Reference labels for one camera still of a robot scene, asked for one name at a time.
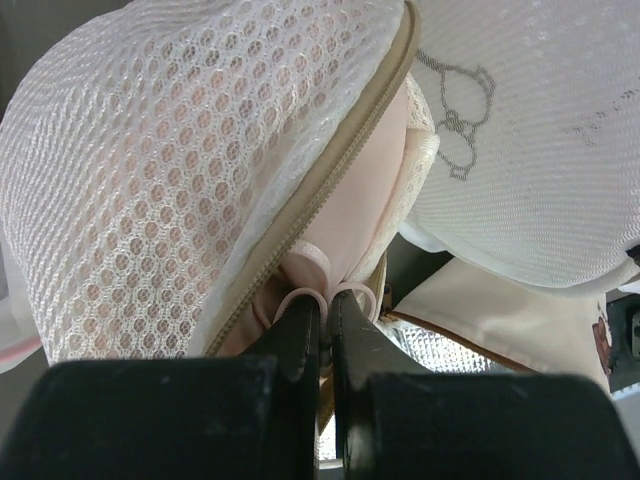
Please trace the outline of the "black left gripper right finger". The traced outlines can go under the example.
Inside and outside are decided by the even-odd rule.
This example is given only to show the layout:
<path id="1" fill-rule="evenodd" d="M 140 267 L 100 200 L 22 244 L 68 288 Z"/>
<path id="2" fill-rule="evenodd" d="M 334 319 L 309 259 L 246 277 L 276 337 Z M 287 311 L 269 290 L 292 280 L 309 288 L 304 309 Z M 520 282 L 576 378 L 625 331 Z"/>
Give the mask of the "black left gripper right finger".
<path id="1" fill-rule="evenodd" d="M 349 479 L 635 479 L 618 413 L 573 375 L 432 373 L 351 292 L 329 314 L 336 449 Z"/>

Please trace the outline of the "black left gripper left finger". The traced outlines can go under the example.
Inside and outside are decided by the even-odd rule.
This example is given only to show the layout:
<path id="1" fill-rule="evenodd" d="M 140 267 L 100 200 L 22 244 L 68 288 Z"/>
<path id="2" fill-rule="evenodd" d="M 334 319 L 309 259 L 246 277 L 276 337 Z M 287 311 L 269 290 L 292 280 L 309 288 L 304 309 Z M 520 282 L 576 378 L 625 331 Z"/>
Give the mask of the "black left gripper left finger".
<path id="1" fill-rule="evenodd" d="M 313 479 L 320 308 L 237 357 L 61 363 L 1 450 L 5 479 Z"/>

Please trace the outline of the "pale pink bra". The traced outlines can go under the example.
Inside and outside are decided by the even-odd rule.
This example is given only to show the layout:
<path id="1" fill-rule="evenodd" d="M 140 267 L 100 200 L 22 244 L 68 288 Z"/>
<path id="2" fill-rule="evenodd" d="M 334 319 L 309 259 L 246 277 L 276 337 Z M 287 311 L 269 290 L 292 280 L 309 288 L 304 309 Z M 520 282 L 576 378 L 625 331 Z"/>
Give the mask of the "pale pink bra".
<path id="1" fill-rule="evenodd" d="M 301 237 L 283 256 L 219 350 L 245 351 L 298 297 L 318 306 L 355 293 L 366 319 L 378 318 L 384 286 L 382 260 L 424 185 L 439 147 L 427 102 L 407 75 L 371 136 Z"/>

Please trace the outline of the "beige mesh bag with glasses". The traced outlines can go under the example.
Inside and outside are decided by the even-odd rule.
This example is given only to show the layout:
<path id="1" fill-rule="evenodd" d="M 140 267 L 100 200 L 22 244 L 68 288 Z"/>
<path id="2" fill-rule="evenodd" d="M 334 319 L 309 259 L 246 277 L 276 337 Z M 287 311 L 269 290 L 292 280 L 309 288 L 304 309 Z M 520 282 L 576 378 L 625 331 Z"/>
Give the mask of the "beige mesh bag with glasses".
<path id="1" fill-rule="evenodd" d="M 220 354 L 407 75 L 440 143 L 395 237 L 558 296 L 638 279 L 637 2 L 134 1 L 1 123 L 47 360 Z"/>

